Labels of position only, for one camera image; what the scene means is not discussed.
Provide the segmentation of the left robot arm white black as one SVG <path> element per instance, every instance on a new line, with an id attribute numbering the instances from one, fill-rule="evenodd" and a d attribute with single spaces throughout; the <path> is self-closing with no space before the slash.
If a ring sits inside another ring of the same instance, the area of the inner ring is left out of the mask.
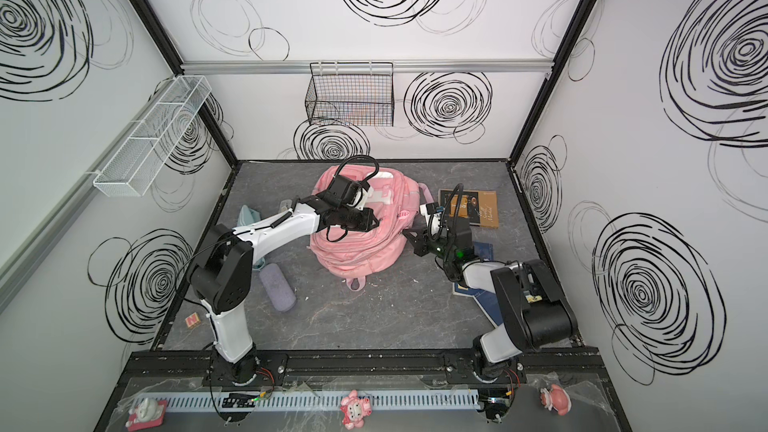
<path id="1" fill-rule="evenodd" d="M 380 224 L 366 205 L 376 172 L 360 180 L 336 174 L 330 185 L 296 199 L 287 211 L 252 225 L 209 230 L 190 261 L 186 281 L 205 308 L 218 359 L 228 365 L 232 382 L 247 385 L 257 375 L 258 358 L 248 329 L 244 301 L 252 285 L 253 264 L 305 236 L 338 227 L 367 233 Z"/>

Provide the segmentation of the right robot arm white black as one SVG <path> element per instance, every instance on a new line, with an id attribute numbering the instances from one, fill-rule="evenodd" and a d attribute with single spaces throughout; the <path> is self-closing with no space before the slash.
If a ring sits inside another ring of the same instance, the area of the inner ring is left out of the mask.
<path id="1" fill-rule="evenodd" d="M 473 341 L 473 367 L 479 378 L 490 381 L 515 357 L 537 353 L 578 333 L 565 292 L 543 260 L 504 262 L 480 257 L 469 220 L 462 217 L 433 214 L 426 226 L 408 228 L 403 235 L 417 256 L 432 254 L 450 282 L 495 296 L 501 323 Z"/>

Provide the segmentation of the pink student backpack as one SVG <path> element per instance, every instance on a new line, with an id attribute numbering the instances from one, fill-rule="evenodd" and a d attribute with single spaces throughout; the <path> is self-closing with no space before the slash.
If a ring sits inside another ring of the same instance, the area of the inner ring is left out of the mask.
<path id="1" fill-rule="evenodd" d="M 365 286 L 366 277 L 392 266 L 402 254 L 420 207 L 433 197 L 426 184 L 402 172 L 382 168 L 368 180 L 365 205 L 373 210 L 379 226 L 369 232 L 343 232 L 338 226 L 310 236 L 310 249 L 319 263 L 345 280 L 352 291 Z"/>

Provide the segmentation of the blue book yellow label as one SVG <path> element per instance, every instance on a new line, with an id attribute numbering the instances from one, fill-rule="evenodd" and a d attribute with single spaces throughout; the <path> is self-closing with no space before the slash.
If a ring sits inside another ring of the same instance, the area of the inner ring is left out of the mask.
<path id="1" fill-rule="evenodd" d="M 491 243 L 474 242 L 473 247 L 474 253 L 478 258 L 482 259 L 483 261 L 494 260 L 494 249 Z"/>
<path id="2" fill-rule="evenodd" d="M 503 324 L 499 302 L 494 293 L 482 289 L 462 287 L 458 283 L 454 283 L 452 287 L 454 295 L 472 298 L 494 327 Z"/>

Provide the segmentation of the brown cover book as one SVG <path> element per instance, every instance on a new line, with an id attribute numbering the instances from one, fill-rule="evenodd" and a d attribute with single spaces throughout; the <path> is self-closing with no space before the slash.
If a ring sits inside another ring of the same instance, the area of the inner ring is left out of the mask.
<path id="1" fill-rule="evenodd" d="M 458 195 L 452 199 L 452 191 L 439 190 L 439 205 L 445 208 L 446 221 L 450 222 L 456 209 Z M 465 190 L 461 195 L 460 218 L 469 220 L 471 226 L 496 229 L 500 226 L 498 198 L 495 191 Z"/>

